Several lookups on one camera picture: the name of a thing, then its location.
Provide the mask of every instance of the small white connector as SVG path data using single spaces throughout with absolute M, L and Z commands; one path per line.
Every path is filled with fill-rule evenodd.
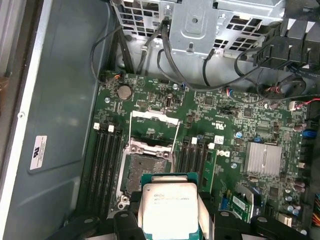
M 215 149 L 215 146 L 216 146 L 215 143 L 210 142 L 210 143 L 208 144 L 208 149 Z
M 109 133 L 113 133 L 114 131 L 115 131 L 115 126 L 109 125 L 109 127 L 108 127 L 108 132 L 109 132 Z
M 197 139 L 196 137 L 193 137 L 193 138 L 191 139 L 191 144 L 196 145 L 197 142 L 198 142 L 198 139 Z
M 95 123 L 93 124 L 93 129 L 94 129 L 94 130 L 100 130 L 100 123 L 95 122 Z
M 295 111 L 295 110 L 297 110 L 297 102 L 296 102 L 296 101 L 291 101 L 291 102 L 289 103 L 289 110 L 290 110 L 290 111 Z

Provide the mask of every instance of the blue capacitor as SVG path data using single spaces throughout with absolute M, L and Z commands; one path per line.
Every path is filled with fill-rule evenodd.
M 317 137 L 317 132 L 314 130 L 305 130 L 302 132 L 302 137 L 307 139 L 315 139 Z
M 292 211 L 293 215 L 298 216 L 299 215 L 299 210 L 298 209 L 294 209 Z
M 243 134 L 242 134 L 242 132 L 237 131 L 237 132 L 234 134 L 234 137 L 235 137 L 236 139 L 241 139 L 241 138 L 243 137 Z

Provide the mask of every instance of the screw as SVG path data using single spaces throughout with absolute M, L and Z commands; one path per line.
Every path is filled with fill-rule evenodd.
M 18 113 L 18 118 L 22 119 L 25 116 L 25 113 L 23 111 Z
M 258 217 L 258 221 L 259 221 L 259 222 L 262 222 L 262 223 L 266 223 L 266 222 L 268 222 L 268 220 L 267 220 L 267 219 L 265 219 L 265 218 L 264 218 L 264 217 L 262 217 L 262 216 Z
M 169 157 L 169 153 L 168 153 L 167 151 L 165 151 L 165 152 L 163 153 L 163 157 L 164 157 L 164 158 L 168 158 L 168 157 Z
M 224 217 L 229 217 L 230 216 L 230 214 L 228 212 L 226 212 L 226 211 L 220 212 L 220 215 L 224 216 Z
M 178 84 L 174 83 L 174 84 L 172 85 L 172 89 L 173 89 L 173 90 L 178 90 L 178 88 L 179 88 Z

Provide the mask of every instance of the microchip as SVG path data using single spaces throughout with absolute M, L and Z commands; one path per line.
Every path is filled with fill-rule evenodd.
M 206 96 L 204 99 L 204 105 L 212 106 L 214 104 L 214 98 L 212 96 Z
M 193 116 L 191 116 L 191 115 L 186 116 L 186 121 L 187 121 L 188 123 L 191 123 L 193 120 L 194 120 L 194 117 L 193 117 Z
M 270 191 L 269 191 L 270 198 L 271 199 L 277 199 L 278 195 L 279 195 L 279 188 L 271 186 L 270 187 Z
M 243 143 L 244 143 L 244 141 L 241 138 L 236 138 L 235 139 L 235 145 L 241 145 Z
M 280 173 L 280 182 L 281 183 L 285 183 L 286 182 L 286 177 L 287 177 L 287 174 L 285 172 L 281 172 Z
M 252 116 L 252 109 L 251 108 L 245 108 L 243 112 L 243 116 L 251 118 Z

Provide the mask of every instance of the integrated circuit chip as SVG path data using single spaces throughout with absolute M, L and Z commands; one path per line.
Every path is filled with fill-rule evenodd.
M 269 191 L 270 198 L 276 200 L 278 199 L 278 195 L 279 195 L 279 188 L 271 186 Z
M 243 111 L 243 116 L 251 118 L 252 116 L 252 109 L 251 108 L 245 108 Z
M 166 159 L 139 154 L 132 154 L 129 157 L 129 174 L 125 185 L 125 191 L 129 195 L 141 191 L 142 174 L 159 174 L 166 171 L 168 163 Z
M 204 99 L 204 105 L 212 106 L 214 104 L 214 98 L 212 96 L 206 96 Z

